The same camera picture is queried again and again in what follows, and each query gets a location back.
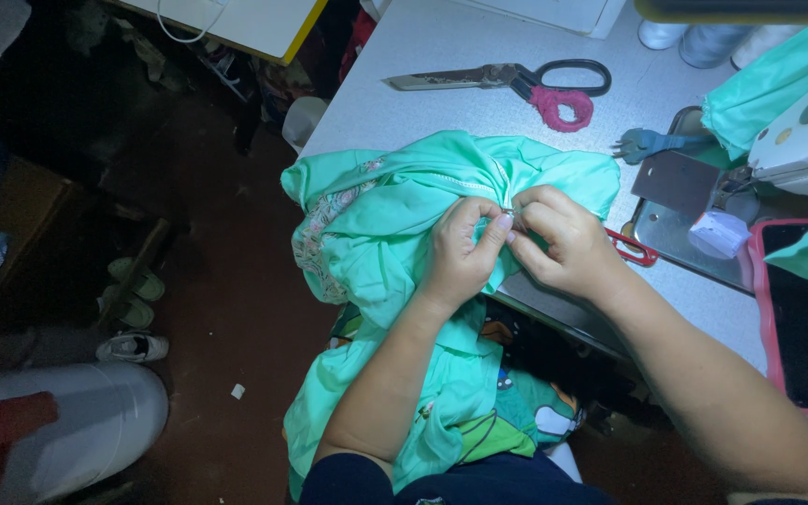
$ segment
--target white sneaker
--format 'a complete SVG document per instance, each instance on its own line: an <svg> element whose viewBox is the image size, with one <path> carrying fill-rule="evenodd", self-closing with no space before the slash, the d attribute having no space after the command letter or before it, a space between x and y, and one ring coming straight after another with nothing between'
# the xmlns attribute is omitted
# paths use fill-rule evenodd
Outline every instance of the white sneaker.
<svg viewBox="0 0 808 505"><path fill-rule="evenodd" d="M167 356L168 349L170 343L164 337L155 337L149 332L141 331L118 332L95 350L95 357L99 361L142 363L162 359Z"/></svg>

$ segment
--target black scissor handle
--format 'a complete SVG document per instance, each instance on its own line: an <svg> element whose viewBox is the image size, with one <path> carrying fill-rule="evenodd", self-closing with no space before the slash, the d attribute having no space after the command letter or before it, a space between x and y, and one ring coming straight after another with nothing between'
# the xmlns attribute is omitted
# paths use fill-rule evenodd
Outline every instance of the black scissor handle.
<svg viewBox="0 0 808 505"><path fill-rule="evenodd" d="M532 97L533 86L541 86L549 90L562 90L562 91L580 91L588 96L601 96L610 91L610 86L613 83L613 76L610 74L610 69L593 59L559 59L557 61L549 61L541 65L538 70L531 71L525 66L516 64L517 77L512 80L510 86L520 95L524 100L529 100ZM556 68L586 68L591 72L603 77L603 84L600 86L548 86L545 85L541 79L549 71Z"/></svg>

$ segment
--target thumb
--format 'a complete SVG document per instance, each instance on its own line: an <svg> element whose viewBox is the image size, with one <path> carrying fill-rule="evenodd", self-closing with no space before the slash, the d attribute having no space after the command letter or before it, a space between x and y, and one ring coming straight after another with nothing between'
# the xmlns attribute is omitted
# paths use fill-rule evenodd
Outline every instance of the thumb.
<svg viewBox="0 0 808 505"><path fill-rule="evenodd" d="M493 264L504 247L507 234L513 226L513 218L508 213L502 213L488 222L482 237L478 239L476 249L472 254L485 264Z"/></svg>
<svg viewBox="0 0 808 505"><path fill-rule="evenodd" d="M551 286L559 270L563 267L547 256L545 252L541 250L541 247L538 247L538 245L529 238L529 235L525 235L516 230L510 233L512 235L507 237L507 243L510 244L510 250L513 256L522 263L525 270L529 270L529 273L531 273L536 280Z"/></svg>

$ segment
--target forearm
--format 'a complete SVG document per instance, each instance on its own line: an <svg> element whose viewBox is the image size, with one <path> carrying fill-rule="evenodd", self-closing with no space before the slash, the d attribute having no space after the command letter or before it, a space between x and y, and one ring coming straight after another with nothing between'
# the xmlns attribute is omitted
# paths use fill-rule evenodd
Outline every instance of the forearm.
<svg viewBox="0 0 808 505"><path fill-rule="evenodd" d="M313 458L365 455L391 475L413 423L435 337L450 315L418 292L333 410Z"/></svg>
<svg viewBox="0 0 808 505"><path fill-rule="evenodd" d="M628 267L592 300L620 328L650 387L735 490L808 495L808 419L734 351L684 319Z"/></svg>

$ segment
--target thread spool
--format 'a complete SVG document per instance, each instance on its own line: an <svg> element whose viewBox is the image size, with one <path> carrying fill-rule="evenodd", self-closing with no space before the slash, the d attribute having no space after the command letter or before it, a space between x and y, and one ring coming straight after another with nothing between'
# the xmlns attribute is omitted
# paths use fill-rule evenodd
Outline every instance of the thread spool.
<svg viewBox="0 0 808 505"><path fill-rule="evenodd" d="M755 29L746 42L732 55L732 66L741 70L766 51L790 39L806 28L801 24L766 24Z"/></svg>
<svg viewBox="0 0 808 505"><path fill-rule="evenodd" d="M644 20L637 27L637 38L648 50L667 50L681 40L688 24Z"/></svg>
<svg viewBox="0 0 808 505"><path fill-rule="evenodd" d="M696 68L722 65L747 40L755 27L748 24L695 24L679 42L679 54Z"/></svg>

